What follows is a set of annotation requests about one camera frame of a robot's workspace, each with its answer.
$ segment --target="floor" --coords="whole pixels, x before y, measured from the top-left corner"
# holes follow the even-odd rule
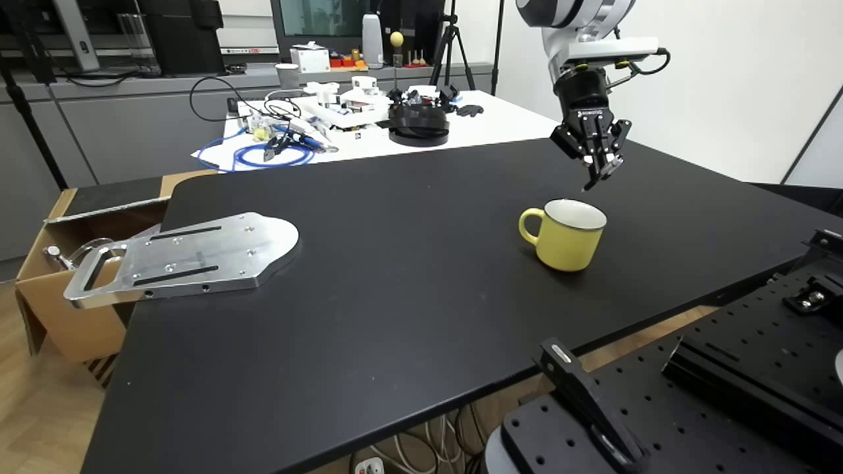
[[[715,308],[694,308],[658,326],[625,338],[608,347],[582,356],[586,368],[597,368],[651,339],[658,339]],[[539,391],[539,379],[504,391],[478,402],[480,421],[496,421],[522,396]],[[0,471],[3,474],[63,474],[78,471],[84,450],[102,405],[102,391],[81,368],[71,367],[47,344],[28,356],[13,286],[0,283]],[[318,470],[345,471],[348,460]]]

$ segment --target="bottle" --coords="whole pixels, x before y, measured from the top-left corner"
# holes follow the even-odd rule
[[[385,65],[385,38],[377,14],[364,17],[364,61],[370,69]]]

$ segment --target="box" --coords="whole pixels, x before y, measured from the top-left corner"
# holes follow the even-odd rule
[[[131,308],[73,308],[63,301],[71,272],[55,268],[46,258],[46,248],[57,244],[63,256],[71,256],[94,238],[127,240],[144,233],[161,225],[167,204],[180,182],[206,175],[214,172],[171,175],[115,188],[65,190],[57,194],[17,277],[17,301],[23,315],[28,354],[36,354],[46,339],[49,339],[71,364],[109,359],[122,351],[127,338],[122,313],[129,313]],[[115,260],[106,264],[101,279],[109,283],[115,268]]]

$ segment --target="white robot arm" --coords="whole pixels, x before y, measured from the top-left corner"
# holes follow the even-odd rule
[[[551,61],[554,92],[561,102],[561,125],[551,139],[575,161],[588,164],[586,190],[608,179],[621,164],[621,144],[632,122],[608,110],[612,85],[607,65],[630,69],[630,76],[651,76],[667,69],[669,53],[658,40],[612,38],[636,0],[517,0],[522,18],[542,28]],[[665,65],[644,72],[638,61],[665,56]]]

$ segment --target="black table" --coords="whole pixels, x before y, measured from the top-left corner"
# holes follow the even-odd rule
[[[240,211],[297,225],[252,296],[143,304],[88,471],[302,471],[766,273],[843,222],[630,144],[588,201],[586,273],[542,268],[517,215],[586,198],[545,143],[196,179],[167,226]]]

